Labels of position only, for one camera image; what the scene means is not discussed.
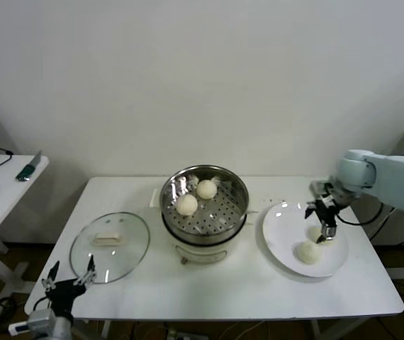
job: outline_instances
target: small white side table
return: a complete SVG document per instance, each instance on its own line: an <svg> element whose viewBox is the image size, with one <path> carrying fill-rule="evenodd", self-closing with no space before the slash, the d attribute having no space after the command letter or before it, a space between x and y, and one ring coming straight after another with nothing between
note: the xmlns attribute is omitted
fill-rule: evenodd
<svg viewBox="0 0 404 340"><path fill-rule="evenodd" d="M8 156L0 155L0 162L7 158ZM16 175L32 158L33 156L13 156L10 161L0 166L0 224L49 164L49 159L46 156L42 156L41 162L33 172L30 180L17 182L15 180ZM7 251L8 248L0 240L0 253L5 254ZM32 291L35 283L21 279L27 267L27 262L21 262L12 271L0 261L0 279L5 282L4 289L0 293L0 298L9 296L12 293L28 294Z"/></svg>

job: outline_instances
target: glass lid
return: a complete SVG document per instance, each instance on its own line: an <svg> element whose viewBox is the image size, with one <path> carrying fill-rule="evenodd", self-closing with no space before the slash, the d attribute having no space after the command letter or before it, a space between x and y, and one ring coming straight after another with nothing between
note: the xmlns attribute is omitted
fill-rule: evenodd
<svg viewBox="0 0 404 340"><path fill-rule="evenodd" d="M131 212L101 216L86 226L73 242L69 262L77 276L86 273L94 256L95 283L109 283L133 271L150 244L145 221Z"/></svg>

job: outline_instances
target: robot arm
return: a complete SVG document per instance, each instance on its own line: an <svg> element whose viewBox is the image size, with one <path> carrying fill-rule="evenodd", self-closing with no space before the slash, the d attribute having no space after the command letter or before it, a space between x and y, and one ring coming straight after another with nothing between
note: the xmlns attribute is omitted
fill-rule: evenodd
<svg viewBox="0 0 404 340"><path fill-rule="evenodd" d="M309 203L306 217L316 212L322 223L320 241L330 240L336 233L335 216L362 193L404 211L404 157L349 150L336 177L313 182L310 189L315 200Z"/></svg>

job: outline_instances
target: white wall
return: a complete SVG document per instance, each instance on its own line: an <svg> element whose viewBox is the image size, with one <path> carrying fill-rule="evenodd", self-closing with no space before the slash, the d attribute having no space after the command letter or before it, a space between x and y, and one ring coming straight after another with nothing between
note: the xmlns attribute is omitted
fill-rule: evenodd
<svg viewBox="0 0 404 340"><path fill-rule="evenodd" d="M91 176L321 175L403 135L404 1L0 1L0 146L52 162L8 240L55 240Z"/></svg>

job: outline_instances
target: white table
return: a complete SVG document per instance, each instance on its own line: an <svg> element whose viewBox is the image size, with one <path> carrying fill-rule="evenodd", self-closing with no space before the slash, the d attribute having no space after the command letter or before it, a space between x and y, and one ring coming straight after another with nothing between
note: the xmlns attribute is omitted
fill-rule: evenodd
<svg viewBox="0 0 404 340"><path fill-rule="evenodd" d="M262 238L267 207L282 199L310 200L308 177L244 177L249 190L247 225L236 249L213 264L181 265L160 212L150 208L164 177L93 178L87 184L48 259L40 278L60 261L57 279L73 278L69 251L82 227L106 213L129 211L145 219L151 244L140 265L128 276L107 285L93 285L74 303L77 319L143 320L263 320L321 319L393 315L404 304L363 229L340 225L349 242L346 264L334 276L307 278L293 273L269 253ZM348 208L342 216L357 221ZM26 303L44 296L37 283ZM344 320L322 334L336 339L361 320Z"/></svg>
<svg viewBox="0 0 404 340"><path fill-rule="evenodd" d="M8 156L6 155L0 155L0 163L7 158ZM10 161L0 166L0 224L49 163L47 157L42 156L41 162L31 175L30 180L17 182L15 180L16 175L19 174L32 158L33 156L13 156ZM7 251L7 247L0 240L0 252L6 253ZM0 261L0 279L5 282L4 289L0 293L0 298L9 296L11 293L29 293L32 290L34 283L21 279L27 266L26 262L21 262L12 271Z"/></svg>

